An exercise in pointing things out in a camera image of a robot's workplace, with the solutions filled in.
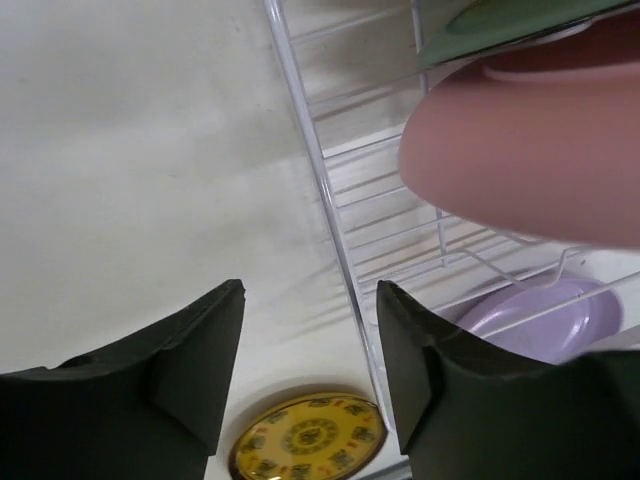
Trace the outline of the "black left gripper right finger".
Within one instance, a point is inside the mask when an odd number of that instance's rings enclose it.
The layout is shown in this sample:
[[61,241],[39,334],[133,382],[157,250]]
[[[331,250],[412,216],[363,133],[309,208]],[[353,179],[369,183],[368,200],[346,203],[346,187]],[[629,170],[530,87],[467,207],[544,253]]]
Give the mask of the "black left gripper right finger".
[[376,312],[401,452],[416,479],[635,479],[639,354],[551,365],[499,348],[390,281]]

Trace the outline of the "small yellow patterned plate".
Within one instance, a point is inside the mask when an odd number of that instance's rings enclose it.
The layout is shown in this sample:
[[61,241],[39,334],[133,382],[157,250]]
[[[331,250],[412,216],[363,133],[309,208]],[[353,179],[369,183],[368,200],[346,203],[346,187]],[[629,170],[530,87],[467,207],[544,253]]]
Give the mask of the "small yellow patterned plate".
[[346,386],[315,385],[256,415],[235,440],[234,479],[353,479],[379,454],[379,406]]

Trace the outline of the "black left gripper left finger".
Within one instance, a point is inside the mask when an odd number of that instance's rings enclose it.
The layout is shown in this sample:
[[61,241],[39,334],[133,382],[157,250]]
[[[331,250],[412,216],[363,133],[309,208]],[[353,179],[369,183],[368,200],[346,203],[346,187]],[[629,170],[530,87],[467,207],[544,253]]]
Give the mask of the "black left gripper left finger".
[[54,368],[1,377],[5,479],[200,479],[216,453],[245,307],[223,282]]

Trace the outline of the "lavender plastic plate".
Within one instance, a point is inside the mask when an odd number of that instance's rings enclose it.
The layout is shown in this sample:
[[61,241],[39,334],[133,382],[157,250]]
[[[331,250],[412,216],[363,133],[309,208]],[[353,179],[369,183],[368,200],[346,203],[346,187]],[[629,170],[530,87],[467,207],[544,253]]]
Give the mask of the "lavender plastic plate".
[[472,307],[457,325],[507,351],[546,363],[561,363],[589,345],[618,333],[624,310],[618,295],[603,285],[565,274],[551,286],[549,275],[505,287]]

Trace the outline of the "pink plastic plate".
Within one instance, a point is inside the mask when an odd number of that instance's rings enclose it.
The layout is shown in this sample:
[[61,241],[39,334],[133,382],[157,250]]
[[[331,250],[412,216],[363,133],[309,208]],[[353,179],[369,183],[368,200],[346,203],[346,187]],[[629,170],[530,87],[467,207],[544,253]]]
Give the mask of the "pink plastic plate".
[[639,246],[639,14],[474,61],[416,107],[399,170],[418,197],[501,230]]

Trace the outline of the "blue floral green plate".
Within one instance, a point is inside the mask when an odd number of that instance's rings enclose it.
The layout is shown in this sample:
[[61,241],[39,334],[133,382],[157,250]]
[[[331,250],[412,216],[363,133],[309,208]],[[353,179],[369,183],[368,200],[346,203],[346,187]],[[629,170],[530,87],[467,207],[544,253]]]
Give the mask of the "blue floral green plate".
[[474,1],[437,31],[418,53],[425,69],[540,38],[562,38],[636,8],[637,1]]

